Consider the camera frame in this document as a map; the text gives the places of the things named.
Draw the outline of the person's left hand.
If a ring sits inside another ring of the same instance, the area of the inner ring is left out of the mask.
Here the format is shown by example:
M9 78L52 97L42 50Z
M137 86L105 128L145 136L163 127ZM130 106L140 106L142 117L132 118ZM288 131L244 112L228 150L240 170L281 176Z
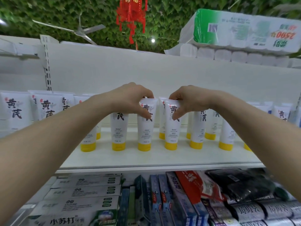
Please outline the person's left hand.
M143 98L154 98L153 92L134 82L104 93L104 101L111 113L134 114L135 105Z

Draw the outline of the white yellow-capped cream tube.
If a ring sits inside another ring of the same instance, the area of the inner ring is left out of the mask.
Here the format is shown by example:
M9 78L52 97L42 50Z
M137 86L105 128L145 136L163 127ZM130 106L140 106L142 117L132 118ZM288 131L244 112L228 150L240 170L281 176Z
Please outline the white yellow-capped cream tube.
M143 98L139 104L140 106L147 110L151 118L146 119L137 115L137 128L138 128L138 150L147 152L151 149L151 141L153 136L153 128L156 117L156 106L157 98Z
M181 118L173 120L173 114L179 109L178 100L168 99L165 102L165 148L170 151L177 149L181 129Z

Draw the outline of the person's right forearm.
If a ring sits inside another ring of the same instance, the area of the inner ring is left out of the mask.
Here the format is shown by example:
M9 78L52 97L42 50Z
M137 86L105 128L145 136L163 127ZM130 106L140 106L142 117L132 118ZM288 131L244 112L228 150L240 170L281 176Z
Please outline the person's right forearm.
M209 92L210 106L301 202L301 129L231 94L216 90Z

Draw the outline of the row of white cream tubes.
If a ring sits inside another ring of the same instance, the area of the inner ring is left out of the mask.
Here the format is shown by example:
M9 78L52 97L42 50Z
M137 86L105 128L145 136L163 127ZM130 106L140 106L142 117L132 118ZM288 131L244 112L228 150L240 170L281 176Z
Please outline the row of white cream tubes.
M11 110L11 117L12 119L15 119L17 120L17 123L18 124L21 124L21 121L20 120L25 120L25 121L28 121L29 125L27 126L23 126L22 129L20 130L23 130L27 127L29 127L30 125L32 125L31 123L31 120L29 120L27 118L27 116L30 114L31 112L31 107L30 107L30 99L29 99L29 95L28 93L26 92L23 92L23 93L11 93L11 92L4 92L4 94L7 94L7 96L4 96L5 98L5 101L7 102L7 107ZM57 109L55 109L52 113L52 116L58 114L58 113L55 113L58 111L58 109L60 108L59 106L62 105L62 101L59 101L57 99L57 96L56 95L48 95L46 94L45 96L43 96L42 98L42 110L46 110L46 112L49 112L49 111L52 111L52 107L50 106L52 101L50 101L50 98L51 97L54 97L55 101L57 101ZM195 113L203 113L204 111L194 111ZM111 134L112 134L112 149L113 150L122 150L122 146L124 146L124 143L125 143L125 140L126 140L126 128L124 128L123 126L126 125L126 116L128 114L123 114L123 113L111 113L109 112L108 115L111 115Z

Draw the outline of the white metal shelf board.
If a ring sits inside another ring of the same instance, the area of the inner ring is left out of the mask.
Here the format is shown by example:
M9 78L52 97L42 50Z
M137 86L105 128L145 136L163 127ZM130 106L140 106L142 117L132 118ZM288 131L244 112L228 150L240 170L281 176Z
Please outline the white metal shelf board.
M103 124L101 138L96 141L96 150L82 152L77 147L56 171L56 174L101 172L159 172L182 170L210 170L225 168L264 168L264 164L253 152L243 148L240 138L235 139L231 151L219 148L219 136L216 140L205 139L201 150L192 149L186 138L186 129L181 129L178 148L175 151L164 147L159 139L159 129L154 128L151 150L142 152L137 149L137 125L130 124L127 130L126 149L113 151L111 129Z

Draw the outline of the red white packet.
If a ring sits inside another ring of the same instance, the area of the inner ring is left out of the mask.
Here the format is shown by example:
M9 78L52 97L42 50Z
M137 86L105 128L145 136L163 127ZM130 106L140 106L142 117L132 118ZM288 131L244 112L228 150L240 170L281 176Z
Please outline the red white packet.
M190 202L193 205L201 203L201 199L224 201L219 185L203 171L176 171L175 172Z

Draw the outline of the dark teal toothpaste box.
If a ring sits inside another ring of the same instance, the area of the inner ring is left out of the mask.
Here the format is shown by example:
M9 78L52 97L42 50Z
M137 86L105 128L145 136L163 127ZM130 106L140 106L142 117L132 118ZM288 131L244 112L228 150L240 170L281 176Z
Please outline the dark teal toothpaste box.
M139 175L134 180L135 185L135 220L138 226L150 226L150 207L145 179Z

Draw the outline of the lilac toothpaste box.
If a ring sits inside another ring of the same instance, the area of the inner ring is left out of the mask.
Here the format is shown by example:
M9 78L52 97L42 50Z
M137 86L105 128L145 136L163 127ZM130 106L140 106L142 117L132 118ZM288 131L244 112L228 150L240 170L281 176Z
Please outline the lilac toothpaste box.
M166 176L172 191L174 213L177 215L177 218L183 226L196 226L198 218L197 213L186 195L177 175L173 171L168 171L166 172Z

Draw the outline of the blue toothpaste box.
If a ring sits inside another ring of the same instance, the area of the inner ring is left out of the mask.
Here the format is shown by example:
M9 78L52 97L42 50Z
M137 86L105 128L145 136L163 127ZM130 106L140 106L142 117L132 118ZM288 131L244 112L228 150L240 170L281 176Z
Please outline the blue toothpaste box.
M151 217L151 226L164 226L162 220L162 199L160 192L159 179L157 175L150 175L149 177L150 185L150 217Z
M172 199L170 189L167 182L166 174L158 175L160 195L162 201L162 210L160 211L160 217L163 226L174 226L174 220L172 218Z

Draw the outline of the white green toothpaste box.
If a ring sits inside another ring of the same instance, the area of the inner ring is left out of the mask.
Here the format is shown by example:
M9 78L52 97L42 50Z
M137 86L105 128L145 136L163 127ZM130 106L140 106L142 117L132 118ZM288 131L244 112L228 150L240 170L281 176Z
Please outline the white green toothpaste box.
M59 200L43 200L39 202L30 217L64 213L95 212L98 210L117 209L119 196L102 196L91 198L69 198Z
M115 210L85 212L31 214L28 226L116 226L118 215Z
M121 176L74 176L57 179L51 189L120 185Z
M55 188L45 195L43 200L58 200L67 198L92 198L102 196L119 196L121 185L84 186L77 188Z

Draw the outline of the black plastic packet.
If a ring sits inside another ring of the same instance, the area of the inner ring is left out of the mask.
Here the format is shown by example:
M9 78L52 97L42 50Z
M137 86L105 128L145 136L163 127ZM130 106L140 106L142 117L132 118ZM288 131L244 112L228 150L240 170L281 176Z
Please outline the black plastic packet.
M263 198L273 194L276 189L263 168L208 170L205 174L236 202Z

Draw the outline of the green-printed toilet paper pack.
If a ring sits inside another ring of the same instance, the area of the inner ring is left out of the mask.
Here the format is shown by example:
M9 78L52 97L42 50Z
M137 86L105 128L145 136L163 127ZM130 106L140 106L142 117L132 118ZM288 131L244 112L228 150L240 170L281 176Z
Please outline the green-printed toilet paper pack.
M301 49L301 20L201 8L182 28L179 43L289 55Z

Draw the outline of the grey ceiling fan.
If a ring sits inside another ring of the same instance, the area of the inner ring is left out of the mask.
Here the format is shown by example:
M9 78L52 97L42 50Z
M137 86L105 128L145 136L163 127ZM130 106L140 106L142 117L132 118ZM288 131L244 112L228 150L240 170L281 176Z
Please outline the grey ceiling fan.
M60 29L60 30L71 32L71 33L85 39L90 44L97 45L97 43L95 43L91 38L89 38L87 36L87 34L93 33L93 32L99 31L99 30L103 30L103 29L106 28L106 26L104 26L103 24L100 24L100 25L97 25L97 26L88 27L88 28L83 29L83 27L81 25L81 15L82 15L82 12L79 14L79 25L77 27L77 30L70 30L70 29L66 29L66 28L63 28L63 27L59 27L59 26L39 22L39 21L36 21L36 20L32 20L32 21L35 22L35 23L38 23L40 25L44 25L44 26L55 28L55 29Z

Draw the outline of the red hanging tassel decoration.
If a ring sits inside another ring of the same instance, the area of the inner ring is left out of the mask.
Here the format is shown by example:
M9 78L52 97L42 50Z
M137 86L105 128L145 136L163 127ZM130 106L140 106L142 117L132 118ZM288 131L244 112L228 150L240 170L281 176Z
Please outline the red hanging tassel decoration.
M145 33L146 11L148 10L148 0L119 0L119 6L116 10L116 24L122 31L122 23L130 30L129 43L134 44L135 22L142 24L142 33Z

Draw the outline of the green artificial leaf canopy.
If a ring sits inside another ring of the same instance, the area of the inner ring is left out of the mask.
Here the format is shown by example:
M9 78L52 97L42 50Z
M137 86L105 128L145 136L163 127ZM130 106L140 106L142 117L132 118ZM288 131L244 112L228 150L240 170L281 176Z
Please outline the green artificial leaf canopy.
M231 12L301 19L301 10L275 10L280 4L301 4L301 0L148 0L145 33L142 24L136 23L133 39L139 50L164 53L178 43L181 29L199 8L227 11L232 6ZM26 38L49 35L58 41L88 43L71 32L32 21L76 30L82 12L83 27L106 26L88 35L97 45L135 49L135 44L129 43L126 23L122 23L122 31L116 24L118 6L119 0L0 0L0 19L8 25L0 25L0 35Z

